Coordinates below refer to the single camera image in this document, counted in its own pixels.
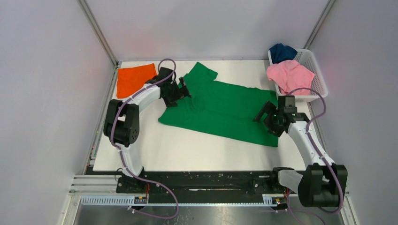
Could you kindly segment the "white plastic laundry basket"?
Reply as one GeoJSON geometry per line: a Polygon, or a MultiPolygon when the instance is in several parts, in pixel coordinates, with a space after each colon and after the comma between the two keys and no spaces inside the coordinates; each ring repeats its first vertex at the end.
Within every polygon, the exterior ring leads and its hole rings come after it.
{"type": "MultiPolygon", "coordinates": [[[[314,73],[314,78],[311,83],[311,89],[318,92],[323,98],[325,98],[328,95],[328,89],[323,79],[323,75],[319,67],[318,61],[315,58],[315,55],[313,54],[312,51],[308,49],[300,49],[300,48],[294,48],[294,49],[298,52],[294,60],[296,60],[300,65],[304,66],[305,68],[314,73]]],[[[268,58],[269,58],[269,64],[273,65],[274,62],[271,58],[270,50],[268,50],[268,58]]],[[[283,95],[280,92],[279,86],[274,81],[273,83],[276,89],[277,96],[283,95]]],[[[298,102],[312,102],[316,99],[319,99],[319,96],[313,91],[311,91],[310,95],[295,95],[295,99],[298,102]]]]}

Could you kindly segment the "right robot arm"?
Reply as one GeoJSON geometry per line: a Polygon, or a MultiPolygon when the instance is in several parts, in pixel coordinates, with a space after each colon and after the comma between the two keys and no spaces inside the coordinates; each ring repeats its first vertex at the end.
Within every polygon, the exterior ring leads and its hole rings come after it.
{"type": "Polygon", "coordinates": [[[269,180],[270,189],[281,193],[288,188],[298,195],[304,207],[341,210],[348,171],[344,165],[337,165],[312,136],[310,119],[297,111],[294,97],[282,97],[277,105],[267,101],[253,121],[262,121],[274,136],[287,133],[306,165],[303,173],[287,167],[274,169],[276,175],[269,180]]]}

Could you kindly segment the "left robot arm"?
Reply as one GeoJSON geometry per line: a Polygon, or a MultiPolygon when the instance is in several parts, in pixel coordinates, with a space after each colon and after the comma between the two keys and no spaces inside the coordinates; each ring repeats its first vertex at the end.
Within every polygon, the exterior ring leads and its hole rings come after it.
{"type": "Polygon", "coordinates": [[[128,187],[135,193],[145,188],[140,177],[144,166],[135,144],[140,133],[140,113],[151,103],[162,99],[167,108],[177,101],[191,97],[183,77],[177,78],[172,69],[161,67],[158,75],[146,81],[142,88],[125,100],[112,99],[108,103],[103,133],[116,148],[122,162],[122,172],[129,176],[128,187]]]}

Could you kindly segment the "green t-shirt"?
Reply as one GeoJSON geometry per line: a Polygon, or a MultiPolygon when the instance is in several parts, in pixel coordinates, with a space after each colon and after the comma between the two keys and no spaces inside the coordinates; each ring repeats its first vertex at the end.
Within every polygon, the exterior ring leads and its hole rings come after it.
{"type": "Polygon", "coordinates": [[[253,119],[263,105],[277,104],[271,90],[248,88],[217,81],[217,72],[197,62],[184,76],[191,97],[166,108],[158,122],[221,137],[269,147],[278,146],[278,137],[253,119]]]}

